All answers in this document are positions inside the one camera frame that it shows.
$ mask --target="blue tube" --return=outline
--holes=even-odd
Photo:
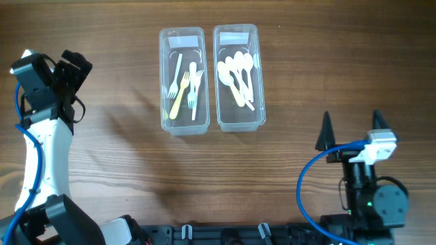
[[[300,211],[301,211],[302,215],[320,233],[324,234],[326,237],[328,237],[328,238],[330,238],[332,240],[336,240],[336,241],[341,242],[343,244],[359,245],[357,242],[353,242],[351,240],[348,240],[348,239],[345,239],[345,238],[341,238],[341,237],[339,237],[339,236],[337,236],[337,235],[335,235],[333,233],[330,233],[330,232],[326,231],[325,229],[320,227],[315,221],[313,221],[313,219],[306,213],[306,210],[302,206],[302,203],[301,203],[301,184],[302,184],[302,179],[304,178],[307,170],[309,170],[309,168],[312,166],[312,164],[314,164],[317,160],[319,160],[320,158],[324,157],[325,155],[327,155],[327,154],[329,154],[331,152],[342,150],[344,148],[347,148],[347,149],[362,148],[366,144],[369,144],[369,142],[367,142],[366,140],[358,140],[358,141],[351,142],[349,144],[345,144],[345,145],[342,145],[342,146],[336,146],[336,147],[330,148],[330,149],[328,149],[328,150],[326,150],[324,152],[321,152],[319,155],[317,155],[316,157],[314,157],[312,160],[310,160],[307,163],[305,168],[301,171],[300,177],[298,178],[298,182],[297,182],[296,198],[297,198],[298,207],[300,208]]]
[[[19,117],[20,120],[21,120],[20,106],[18,105],[18,93],[20,92],[20,86],[21,86],[21,84],[20,84],[20,82],[18,82],[18,83],[16,84],[16,87],[15,87],[15,97],[14,97],[14,102],[15,102],[15,110],[16,110],[16,113],[18,114],[18,117]]]
[[[21,131],[21,133],[25,134],[34,144],[36,147],[36,151],[38,154],[38,166],[36,169],[36,176],[35,181],[33,182],[33,187],[30,193],[29,197],[27,198],[26,202],[22,205],[22,207],[17,211],[15,214],[15,217],[12,219],[12,222],[9,224],[9,227],[7,227],[5,237],[3,239],[3,244],[7,245],[10,241],[11,237],[14,234],[15,228],[20,222],[21,216],[25,213],[26,209],[29,207],[29,205],[32,203],[32,201],[35,199],[36,191],[40,187],[41,182],[41,171],[42,171],[42,149],[41,144],[35,139],[33,135],[31,135],[26,129],[21,127],[20,125],[15,125],[15,127]]]

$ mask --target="table surface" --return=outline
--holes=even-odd
[[[69,49],[94,64],[78,92],[87,113],[75,126],[69,183],[96,222],[124,214],[144,225],[303,221],[296,181],[317,154],[323,113],[346,143],[364,137],[379,108],[401,142],[377,174],[410,190],[396,243],[434,243],[434,1],[18,2],[0,5],[0,218],[12,214],[25,168],[9,66],[26,48],[55,60]],[[266,123],[253,133],[224,133],[217,123],[213,28],[232,23],[259,31]],[[185,26],[206,36],[211,125],[172,137],[160,125],[158,35]],[[341,174],[324,161],[308,172],[302,198],[314,219],[343,213]]]

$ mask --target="clear plastic container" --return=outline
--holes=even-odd
[[[253,58],[253,67],[250,70],[253,85],[254,110],[247,105],[239,107],[229,86],[219,79],[217,64],[225,62],[225,58],[234,58],[236,52],[249,53]],[[260,61],[258,29],[253,24],[229,24],[216,26],[213,29],[213,55],[215,62],[215,92],[217,96],[217,118],[222,131],[240,132],[255,131],[266,120],[264,100],[264,87],[262,80],[262,66]],[[247,72],[243,70],[242,78],[248,86]],[[233,72],[236,88],[238,82]]]
[[[197,96],[196,118],[192,120],[192,109],[188,106],[190,85],[184,90],[177,117],[170,119],[170,111],[176,98],[169,99],[168,93],[176,74],[179,55],[182,54],[177,74],[178,91],[181,89],[183,74],[189,73],[189,64],[197,63],[196,71],[204,70]],[[161,125],[172,135],[196,135],[206,133],[210,124],[209,98],[204,32],[200,27],[163,29],[159,34],[160,84],[161,84]]]

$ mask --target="wooden tabletop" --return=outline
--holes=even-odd
[[[377,174],[410,191],[396,244],[434,243],[434,1],[17,2],[0,5],[0,218],[14,211],[26,156],[14,128],[10,64],[26,48],[55,60],[69,49],[94,64],[77,94],[87,113],[74,128],[69,186],[96,222],[124,214],[143,225],[303,221],[296,181],[317,154],[323,113],[330,112],[337,142],[346,143],[364,137],[378,108],[401,142]],[[258,27],[266,123],[252,133],[224,133],[213,28],[239,23]],[[160,124],[158,35],[192,26],[206,36],[211,125],[204,135],[173,137]],[[302,198],[315,220],[343,213],[341,177],[341,166],[325,161],[309,170]]]

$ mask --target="fork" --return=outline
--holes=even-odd
[[[177,95],[177,91],[178,91],[177,77],[178,77],[178,71],[180,69],[180,64],[181,63],[182,63],[182,54],[179,54],[178,55],[178,60],[177,60],[177,66],[176,66],[176,73],[174,75],[174,80],[171,83],[170,91],[169,91],[168,96],[167,96],[167,98],[169,98],[169,99],[173,99]]]
[[[191,92],[188,94],[188,108],[192,109],[195,104],[197,104],[197,96],[196,92],[194,92],[194,88],[196,87],[196,71],[197,71],[197,63],[191,62],[189,64],[189,73],[191,74]]]
[[[192,109],[192,120],[196,119],[196,112],[197,112],[197,101],[198,101],[198,88],[200,87],[200,83],[202,82],[202,76],[203,76],[203,71],[197,71],[196,74],[196,78],[194,79],[195,81],[195,86],[196,86],[196,104],[193,105],[193,109]]]
[[[177,99],[174,102],[174,105],[172,105],[171,112],[170,112],[170,119],[174,120],[177,117],[178,109],[180,108],[180,102],[182,101],[183,91],[185,88],[189,85],[189,79],[190,75],[189,72],[185,72],[182,78],[182,82],[180,83],[180,91],[178,92]]]

